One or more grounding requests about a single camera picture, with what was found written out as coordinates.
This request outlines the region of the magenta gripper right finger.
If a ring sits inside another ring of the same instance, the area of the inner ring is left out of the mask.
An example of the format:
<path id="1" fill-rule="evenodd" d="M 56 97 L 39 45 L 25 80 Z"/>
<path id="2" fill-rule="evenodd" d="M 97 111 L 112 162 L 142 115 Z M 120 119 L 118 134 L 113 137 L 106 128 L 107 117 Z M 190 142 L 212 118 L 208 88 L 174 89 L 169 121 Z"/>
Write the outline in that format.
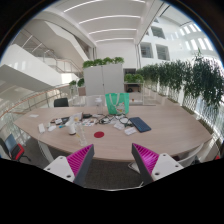
<path id="1" fill-rule="evenodd" d="M 145 185 L 183 169 L 183 166 L 167 153 L 157 154 L 136 143 L 132 144 L 132 155 Z"/>

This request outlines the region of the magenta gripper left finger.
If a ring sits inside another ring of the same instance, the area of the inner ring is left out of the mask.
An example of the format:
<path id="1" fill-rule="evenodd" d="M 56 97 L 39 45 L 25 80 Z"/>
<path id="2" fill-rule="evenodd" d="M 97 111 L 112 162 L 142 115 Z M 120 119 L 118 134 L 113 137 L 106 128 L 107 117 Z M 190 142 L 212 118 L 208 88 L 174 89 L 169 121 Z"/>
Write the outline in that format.
<path id="1" fill-rule="evenodd" d="M 58 156 L 44 170 L 82 186 L 93 156 L 94 145 L 90 144 L 67 157 Z"/>

